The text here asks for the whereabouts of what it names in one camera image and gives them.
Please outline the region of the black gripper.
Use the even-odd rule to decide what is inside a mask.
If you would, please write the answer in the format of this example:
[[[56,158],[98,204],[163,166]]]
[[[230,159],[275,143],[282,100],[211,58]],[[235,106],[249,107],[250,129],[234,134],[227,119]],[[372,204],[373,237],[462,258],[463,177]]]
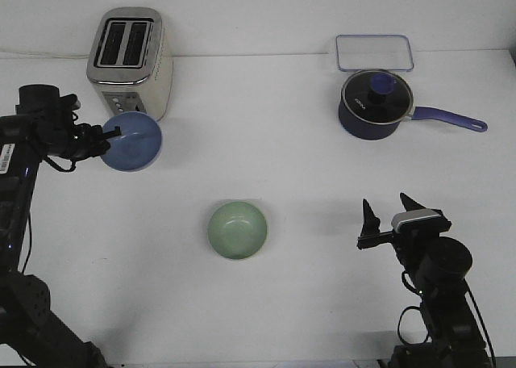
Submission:
[[[110,143],[105,136],[120,135],[120,127],[104,132],[101,125],[80,123],[71,129],[60,157],[77,161],[100,157],[110,149]]]
[[[426,209],[404,192],[400,193],[400,200],[406,211]],[[450,220],[439,218],[408,224],[401,229],[400,233],[396,233],[393,229],[380,232],[381,221],[374,214],[367,199],[362,200],[362,210],[363,225],[357,248],[362,250],[389,243],[393,246],[399,262],[408,271],[415,270],[421,263],[428,243],[437,238],[440,233],[447,232],[452,225]]]

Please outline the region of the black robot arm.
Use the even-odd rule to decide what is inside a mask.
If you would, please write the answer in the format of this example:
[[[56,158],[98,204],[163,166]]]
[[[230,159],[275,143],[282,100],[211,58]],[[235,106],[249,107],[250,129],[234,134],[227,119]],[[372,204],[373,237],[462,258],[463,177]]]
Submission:
[[[48,285],[19,270],[37,173],[42,162],[63,172],[54,157],[76,163],[99,157],[120,136],[78,123],[80,103],[55,86],[19,88],[15,114],[1,118],[1,342],[38,367],[105,367],[92,342],[82,341],[51,310]]]
[[[472,254],[448,237],[452,223],[439,209],[400,195],[405,210],[380,230],[380,220],[368,201],[362,202],[364,222],[358,249],[390,244],[403,267],[402,283],[417,295],[415,306],[427,330],[424,341],[402,340],[387,367],[495,367],[489,334],[465,279]]]

